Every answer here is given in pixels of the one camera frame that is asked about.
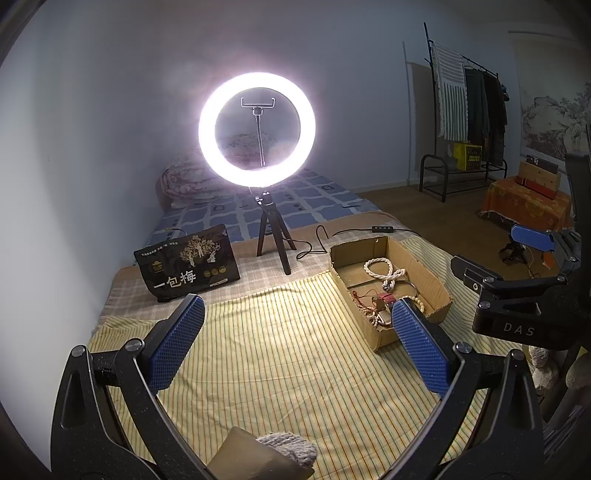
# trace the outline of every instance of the orange tablecloth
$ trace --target orange tablecloth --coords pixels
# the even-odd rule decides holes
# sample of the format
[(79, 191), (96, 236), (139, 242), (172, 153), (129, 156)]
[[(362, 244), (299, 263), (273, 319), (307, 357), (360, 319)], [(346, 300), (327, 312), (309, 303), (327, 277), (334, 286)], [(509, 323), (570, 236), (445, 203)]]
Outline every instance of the orange tablecloth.
[(514, 178), (491, 183), (482, 205), (481, 216), (488, 216), (494, 212), (515, 223), (537, 230), (559, 231), (572, 225), (570, 195), (558, 192), (556, 198), (551, 200), (516, 184)]

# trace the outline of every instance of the yellow crate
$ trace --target yellow crate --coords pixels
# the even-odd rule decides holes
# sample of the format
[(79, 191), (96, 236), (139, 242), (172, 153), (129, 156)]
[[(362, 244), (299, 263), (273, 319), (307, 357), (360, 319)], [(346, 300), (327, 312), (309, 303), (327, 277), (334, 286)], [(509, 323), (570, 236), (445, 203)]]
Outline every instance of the yellow crate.
[(454, 143), (453, 156), (459, 170), (478, 170), (482, 163), (482, 147), (467, 143)]

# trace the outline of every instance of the blue gripper pad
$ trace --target blue gripper pad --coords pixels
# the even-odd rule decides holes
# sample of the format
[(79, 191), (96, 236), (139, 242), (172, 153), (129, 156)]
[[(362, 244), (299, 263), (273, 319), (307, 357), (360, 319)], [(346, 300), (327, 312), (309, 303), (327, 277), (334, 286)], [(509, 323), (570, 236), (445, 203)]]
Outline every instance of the blue gripper pad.
[(429, 323), (410, 299), (394, 302), (392, 326), (427, 389), (445, 396), (457, 362), (447, 334), (439, 325)]
[(204, 321), (205, 304), (195, 296), (148, 361), (144, 377), (152, 393), (170, 386)]
[(514, 225), (511, 229), (511, 238), (520, 244), (533, 247), (542, 252), (554, 250), (554, 241), (549, 234), (526, 226)]

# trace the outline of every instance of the blue patterned bedsheet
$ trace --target blue patterned bedsheet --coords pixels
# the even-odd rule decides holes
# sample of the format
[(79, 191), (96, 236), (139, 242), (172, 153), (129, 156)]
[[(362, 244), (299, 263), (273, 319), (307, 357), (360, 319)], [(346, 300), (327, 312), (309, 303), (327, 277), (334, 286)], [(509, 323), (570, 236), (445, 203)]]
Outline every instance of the blue patterned bedsheet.
[[(288, 180), (270, 188), (273, 200), (281, 212), (287, 228), (333, 220), (356, 213), (379, 210), (369, 200), (361, 199), (349, 190), (318, 175), (302, 169)], [(261, 208), (249, 193), (221, 197), (164, 214), (147, 245), (205, 230), (224, 223), (231, 242), (258, 238)]]

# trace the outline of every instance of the rope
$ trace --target rope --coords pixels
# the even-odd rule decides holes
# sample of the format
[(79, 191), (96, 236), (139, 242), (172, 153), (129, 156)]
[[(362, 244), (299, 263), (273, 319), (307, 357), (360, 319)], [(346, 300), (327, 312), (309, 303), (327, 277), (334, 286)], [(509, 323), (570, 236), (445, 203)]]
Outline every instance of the rope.
[[(379, 262), (384, 262), (384, 263), (388, 264), (388, 275), (380, 275), (380, 274), (373, 272), (369, 269), (370, 265), (373, 265), (374, 263), (379, 263)], [(389, 258), (383, 258), (383, 257), (367, 260), (367, 262), (363, 266), (363, 269), (365, 270), (367, 275), (369, 275), (370, 277), (377, 278), (378, 280), (383, 280), (384, 283), (382, 284), (382, 286), (383, 286), (384, 290), (387, 292), (390, 292), (394, 289), (394, 284), (395, 284), (396, 280), (398, 280), (400, 277), (404, 277), (406, 275), (406, 270), (404, 268), (399, 268), (396, 271), (394, 271), (394, 265), (389, 260)]]
[(354, 301), (357, 302), (357, 307), (359, 308), (359, 310), (361, 310), (363, 312), (363, 314), (367, 318), (368, 322), (371, 323), (374, 327), (377, 327), (378, 325), (386, 327), (392, 323), (391, 320), (389, 323), (386, 323), (386, 321), (382, 317), (380, 317), (380, 315), (379, 315), (380, 312), (378, 312), (378, 309), (375, 306), (368, 307), (366, 304), (364, 304), (361, 301), (361, 298), (365, 297), (367, 294), (363, 295), (363, 297), (360, 297), (355, 290), (353, 290), (351, 292), (351, 294), (353, 296)]

